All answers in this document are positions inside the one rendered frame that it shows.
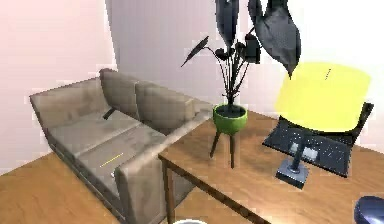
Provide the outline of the dark plant in green pot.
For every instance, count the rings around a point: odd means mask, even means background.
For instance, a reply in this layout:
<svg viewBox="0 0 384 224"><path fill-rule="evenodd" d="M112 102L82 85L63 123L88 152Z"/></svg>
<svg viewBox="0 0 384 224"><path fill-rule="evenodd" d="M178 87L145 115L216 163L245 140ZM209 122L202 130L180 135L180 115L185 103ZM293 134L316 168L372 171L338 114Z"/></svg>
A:
<svg viewBox="0 0 384 224"><path fill-rule="evenodd" d="M248 66L258 64L262 51L280 62L292 75L301 56L300 32L288 9L288 0L248 0L253 27L242 42L236 39L239 0L215 0L216 25L225 46L212 52L217 59L227 102L213 108L215 137L230 137L230 152L235 152L235 135L244 128L247 110L234 103Z"/></svg>

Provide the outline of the yellow pencil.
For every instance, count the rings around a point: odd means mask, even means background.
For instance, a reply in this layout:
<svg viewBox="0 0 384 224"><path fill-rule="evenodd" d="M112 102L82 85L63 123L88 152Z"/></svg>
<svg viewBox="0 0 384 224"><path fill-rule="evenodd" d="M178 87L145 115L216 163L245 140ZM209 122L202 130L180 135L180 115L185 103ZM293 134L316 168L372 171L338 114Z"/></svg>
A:
<svg viewBox="0 0 384 224"><path fill-rule="evenodd" d="M106 166L107 164L109 164L109 163L113 162L114 160L116 160L117 158L121 157L123 154L124 154L124 153L120 153L120 154L114 156L113 158L111 158L111 159L105 161L105 162L104 162L103 164L101 164L99 167L102 168L102 167Z"/></svg>

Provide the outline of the beige sofa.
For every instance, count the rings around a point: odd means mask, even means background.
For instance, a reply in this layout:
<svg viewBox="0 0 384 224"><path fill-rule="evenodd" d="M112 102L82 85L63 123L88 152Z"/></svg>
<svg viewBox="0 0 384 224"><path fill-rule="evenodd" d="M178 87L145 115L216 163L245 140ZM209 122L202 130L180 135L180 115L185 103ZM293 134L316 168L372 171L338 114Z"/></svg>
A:
<svg viewBox="0 0 384 224"><path fill-rule="evenodd" d="M30 102L51 149L121 224L160 224L166 209L158 155L212 115L207 102L109 68Z"/></svg>

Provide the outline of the brown wooden table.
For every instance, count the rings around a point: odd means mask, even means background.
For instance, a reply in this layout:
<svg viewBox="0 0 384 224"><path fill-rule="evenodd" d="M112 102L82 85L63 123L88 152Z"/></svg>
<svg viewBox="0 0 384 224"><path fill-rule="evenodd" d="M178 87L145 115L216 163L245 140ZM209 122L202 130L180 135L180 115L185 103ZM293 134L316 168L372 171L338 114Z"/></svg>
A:
<svg viewBox="0 0 384 224"><path fill-rule="evenodd" d="M236 135L234 156L227 138L220 139L214 156L209 156L215 135L210 120L161 152L167 216L174 217L173 173L261 224L354 224L360 197L384 198L384 154L359 146L352 149L347 178L309 165L302 189L277 179L275 173L287 156L262 145L276 124L275 119L250 111L245 128Z"/></svg>

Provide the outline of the yellow shade table lamp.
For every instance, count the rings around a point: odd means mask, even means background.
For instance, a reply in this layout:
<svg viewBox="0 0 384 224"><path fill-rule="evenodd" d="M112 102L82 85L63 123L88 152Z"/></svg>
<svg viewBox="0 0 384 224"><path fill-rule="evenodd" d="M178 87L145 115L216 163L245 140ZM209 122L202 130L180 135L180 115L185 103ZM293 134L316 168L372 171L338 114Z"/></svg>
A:
<svg viewBox="0 0 384 224"><path fill-rule="evenodd" d="M302 63L281 88L276 110L295 126L292 160L286 159L276 177L302 188L308 169L300 163L305 151L313 156L316 146L325 144L315 138L321 132L345 133L356 128L368 91L370 76L365 72L332 63Z"/></svg>

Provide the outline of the black laptop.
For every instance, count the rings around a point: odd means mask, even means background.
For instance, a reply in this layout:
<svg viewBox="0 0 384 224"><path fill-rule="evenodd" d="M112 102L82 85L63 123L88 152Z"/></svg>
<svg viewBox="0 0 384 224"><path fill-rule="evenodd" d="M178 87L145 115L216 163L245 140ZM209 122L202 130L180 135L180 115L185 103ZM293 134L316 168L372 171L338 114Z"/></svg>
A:
<svg viewBox="0 0 384 224"><path fill-rule="evenodd" d="M302 137L306 136L302 160L339 176L347 177L352 147L373 108L372 103L365 102L357 126L346 132L314 131L280 116L277 126L264 140L263 145L294 157L296 146L301 142Z"/></svg>

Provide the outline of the dark blue round object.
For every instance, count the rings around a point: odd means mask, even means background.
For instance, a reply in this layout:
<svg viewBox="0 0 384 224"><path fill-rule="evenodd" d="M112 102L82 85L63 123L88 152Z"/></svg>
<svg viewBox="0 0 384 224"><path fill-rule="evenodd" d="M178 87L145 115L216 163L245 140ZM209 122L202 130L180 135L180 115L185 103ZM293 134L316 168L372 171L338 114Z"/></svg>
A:
<svg viewBox="0 0 384 224"><path fill-rule="evenodd" d="M363 196L355 205L356 224L384 224L384 199L376 196Z"/></svg>

